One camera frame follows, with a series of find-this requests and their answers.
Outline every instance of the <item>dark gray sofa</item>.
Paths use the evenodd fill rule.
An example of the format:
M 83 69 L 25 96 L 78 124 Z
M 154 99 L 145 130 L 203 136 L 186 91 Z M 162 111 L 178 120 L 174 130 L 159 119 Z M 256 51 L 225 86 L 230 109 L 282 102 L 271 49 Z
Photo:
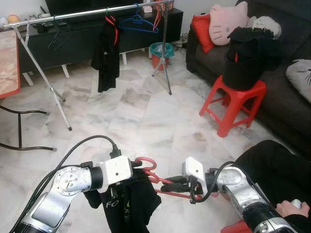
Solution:
M 285 71 L 292 60 L 311 58 L 310 0 L 245 1 L 248 2 L 249 17 L 270 16 L 282 27 L 279 41 L 284 50 L 284 57 L 276 70 L 266 71 L 260 78 L 267 84 L 267 94 L 256 118 L 310 160 L 311 105 L 285 77 Z M 229 45 L 216 46 L 205 54 L 195 31 L 191 28 L 187 43 L 187 69 L 214 84 L 224 71 L 228 48 Z

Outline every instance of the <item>red plastic stool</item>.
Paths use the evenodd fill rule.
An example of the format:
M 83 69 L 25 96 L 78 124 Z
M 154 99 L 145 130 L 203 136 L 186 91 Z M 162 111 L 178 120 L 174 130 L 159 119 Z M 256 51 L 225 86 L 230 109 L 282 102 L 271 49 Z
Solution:
M 245 222 L 240 221 L 234 225 L 225 227 L 220 230 L 220 233 L 252 233 Z
M 214 95 L 218 89 L 222 89 L 226 92 L 224 97 L 213 100 Z M 215 118 L 216 122 L 219 124 L 219 129 L 217 134 L 219 137 L 226 137 L 229 130 L 237 125 L 246 123 L 247 127 L 251 126 L 251 123 L 259 109 L 261 101 L 266 93 L 266 84 L 260 80 L 257 81 L 255 86 L 247 91 L 236 91 L 227 87 L 223 83 L 223 76 L 219 76 L 216 80 L 208 98 L 206 99 L 201 111 L 200 116 L 205 112 L 208 112 L 212 117 Z M 256 97 L 251 109 L 247 109 L 243 106 L 244 102 L 248 99 Z M 221 120 L 213 111 L 208 108 L 208 105 L 217 101 L 223 101 L 222 105 L 228 105 L 228 109 L 225 113 L 223 120 Z M 234 123 L 234 120 L 239 113 L 240 109 L 248 114 L 248 118 L 240 120 Z

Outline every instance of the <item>black pants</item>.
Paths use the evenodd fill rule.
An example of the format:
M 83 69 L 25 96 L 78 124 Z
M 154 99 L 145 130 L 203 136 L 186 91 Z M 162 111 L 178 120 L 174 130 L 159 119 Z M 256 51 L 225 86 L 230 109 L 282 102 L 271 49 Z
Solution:
M 311 207 L 311 164 L 281 144 L 262 141 L 244 152 L 236 160 L 236 166 L 259 184 L 274 207 L 294 199 L 305 201 Z

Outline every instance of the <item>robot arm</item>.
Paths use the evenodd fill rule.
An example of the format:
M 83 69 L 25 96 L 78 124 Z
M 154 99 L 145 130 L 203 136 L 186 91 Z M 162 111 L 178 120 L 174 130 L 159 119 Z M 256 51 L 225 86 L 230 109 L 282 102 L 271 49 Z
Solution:
M 131 163 L 125 156 L 100 162 L 95 167 L 69 166 L 59 170 L 49 192 L 38 198 L 15 233 L 54 233 L 64 220 L 72 200 L 80 192 L 97 189 L 102 193 L 109 185 L 131 176 Z
M 184 162 L 182 173 L 186 178 L 196 178 L 202 186 L 203 195 L 207 193 L 208 187 L 211 188 L 215 178 L 214 171 L 204 173 L 203 165 L 191 157 Z M 222 169 L 216 185 L 213 191 L 220 191 L 230 197 L 237 212 L 254 233 L 298 233 L 249 184 L 246 175 L 239 168 L 230 166 Z

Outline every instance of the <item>clothes rack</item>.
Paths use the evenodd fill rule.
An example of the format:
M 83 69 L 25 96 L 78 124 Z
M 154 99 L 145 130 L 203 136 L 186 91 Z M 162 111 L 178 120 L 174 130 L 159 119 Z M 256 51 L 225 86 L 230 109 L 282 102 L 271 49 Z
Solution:
M 169 3 L 171 3 L 171 2 L 174 2 L 174 0 L 162 0 L 162 1 L 138 4 L 139 7 L 152 6 L 152 5 L 157 5 L 157 4 L 161 4 L 161 3 L 165 4 L 165 10 L 164 10 L 164 12 L 162 12 L 163 13 L 163 17 L 164 17 L 163 48 L 165 48 L 165 43 L 166 43 L 167 18 L 168 18 L 168 12 L 169 12 Z M 51 83 L 49 82 L 48 78 L 46 77 L 45 73 L 43 72 L 42 68 L 40 67 L 40 65 L 36 61 L 35 57 L 31 53 L 31 51 L 30 51 L 30 49 L 28 47 L 29 26 L 31 24 L 48 22 L 48 21 L 55 21 L 55 20 L 59 20 L 59 19 L 88 16 L 88 15 L 94 15 L 94 14 L 100 14 L 100 13 L 108 13 L 108 12 L 127 10 L 127 9 L 133 9 L 133 8 L 137 8 L 137 5 L 133 4 L 133 5 L 127 5 L 127 6 L 111 7 L 111 8 L 107 7 L 107 8 L 99 9 L 99 10 L 77 12 L 77 13 L 71 13 L 71 14 L 47 17 L 47 18 L 38 18 L 38 19 L 33 19 L 33 20 L 27 20 L 27 21 L 21 21 L 21 22 L 16 22 L 16 23 L 2 25 L 3 29 L 13 28 L 15 30 L 18 38 L 20 39 L 22 45 L 24 46 L 25 50 L 27 51 L 29 57 L 33 61 L 34 65 L 38 69 L 39 73 L 41 74 L 42 78 L 44 79 L 45 83 L 47 84 L 49 90 L 51 91 L 52 96 L 53 96 L 53 98 L 54 98 L 54 100 L 56 102 L 56 105 L 58 106 L 59 111 L 61 112 L 61 115 L 62 115 L 62 117 L 63 117 L 63 119 L 64 119 L 64 121 L 66 123 L 66 126 L 67 126 L 69 131 L 72 130 L 72 127 L 71 127 L 71 125 L 70 125 L 70 123 L 69 123 L 69 121 L 68 121 L 68 119 L 67 119 L 67 117 L 65 115 L 65 112 L 64 112 L 64 110 L 63 110 L 63 108 L 61 106 L 61 103 L 59 101 L 59 100 L 65 101 L 66 99 L 54 89 L 54 87 L 51 85 Z M 24 39 L 21 36 L 21 34 L 20 34 L 19 30 L 18 30 L 18 27 L 25 26 L 25 25 L 27 26 L 27 31 L 26 31 L 26 37 Z M 160 58 L 159 65 L 155 69 L 155 72 L 152 74 L 152 76 L 154 77 L 155 73 L 157 72 L 158 68 L 160 67 L 160 64 L 163 64 L 164 76 L 167 79 L 169 94 L 171 95 L 172 92 L 171 92 L 171 87 L 170 87 L 170 82 L 169 82 L 168 74 L 167 74 L 167 71 L 166 71 L 164 54 L 165 54 L 165 51 L 163 49 L 162 57 Z

